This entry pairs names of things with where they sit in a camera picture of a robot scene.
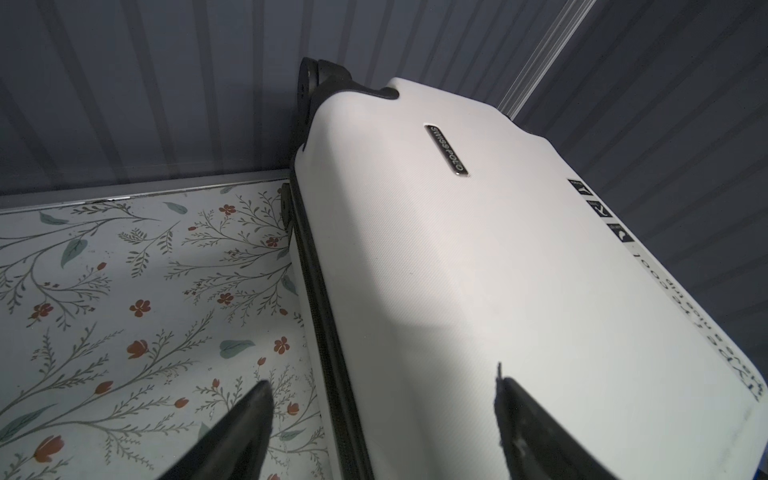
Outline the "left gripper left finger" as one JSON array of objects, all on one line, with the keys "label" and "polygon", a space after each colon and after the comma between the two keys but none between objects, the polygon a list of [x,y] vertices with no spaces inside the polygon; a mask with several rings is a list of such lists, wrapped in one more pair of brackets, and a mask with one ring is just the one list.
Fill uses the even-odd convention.
[{"label": "left gripper left finger", "polygon": [[272,432],[274,398],[258,382],[161,480],[257,479]]}]

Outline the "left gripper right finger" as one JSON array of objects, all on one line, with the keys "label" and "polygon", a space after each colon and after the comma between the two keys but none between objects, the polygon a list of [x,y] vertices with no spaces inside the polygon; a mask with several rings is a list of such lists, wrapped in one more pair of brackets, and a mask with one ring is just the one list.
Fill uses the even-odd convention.
[{"label": "left gripper right finger", "polygon": [[612,479],[517,381],[497,365],[494,412],[511,479]]}]

